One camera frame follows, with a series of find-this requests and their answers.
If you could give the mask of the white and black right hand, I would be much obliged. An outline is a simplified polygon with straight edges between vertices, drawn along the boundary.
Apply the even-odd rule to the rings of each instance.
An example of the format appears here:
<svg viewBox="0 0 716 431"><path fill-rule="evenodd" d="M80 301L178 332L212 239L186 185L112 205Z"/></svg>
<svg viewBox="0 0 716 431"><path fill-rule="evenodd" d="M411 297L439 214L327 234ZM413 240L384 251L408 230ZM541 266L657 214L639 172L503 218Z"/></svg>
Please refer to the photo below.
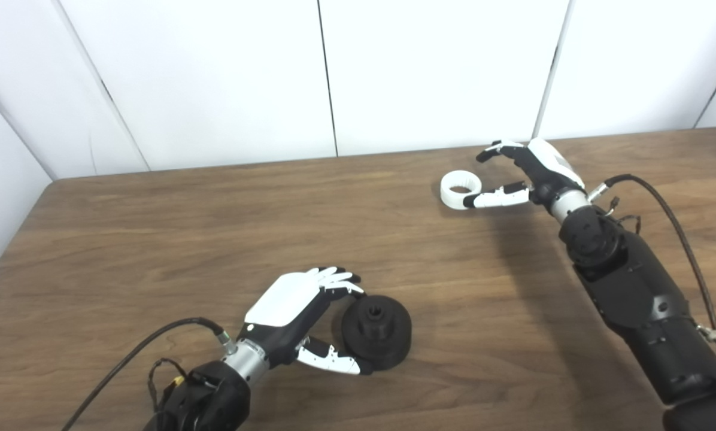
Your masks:
<svg viewBox="0 0 716 431"><path fill-rule="evenodd" d="M567 160L553 145L543 139L531 139L528 145L511 140L497 140L476 156L485 163L495 156L505 156L528 177L529 182L506 184L485 193L468 195L464 208L513 207L532 202L551 210L565 194L580 195L586 201L585 185Z"/></svg>

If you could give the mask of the white and black left hand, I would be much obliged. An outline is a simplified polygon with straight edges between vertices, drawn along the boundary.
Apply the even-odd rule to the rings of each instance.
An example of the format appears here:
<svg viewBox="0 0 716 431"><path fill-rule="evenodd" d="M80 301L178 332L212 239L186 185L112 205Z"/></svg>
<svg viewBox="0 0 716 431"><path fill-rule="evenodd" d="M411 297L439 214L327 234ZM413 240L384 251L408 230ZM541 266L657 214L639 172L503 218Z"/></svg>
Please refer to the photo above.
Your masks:
<svg viewBox="0 0 716 431"><path fill-rule="evenodd" d="M360 281L360 276L336 266L279 276L247 311L238 347L259 355L268 370L300 361L333 373L371 375L374 366L367 360L308 333L334 301L365 298Z"/></svg>

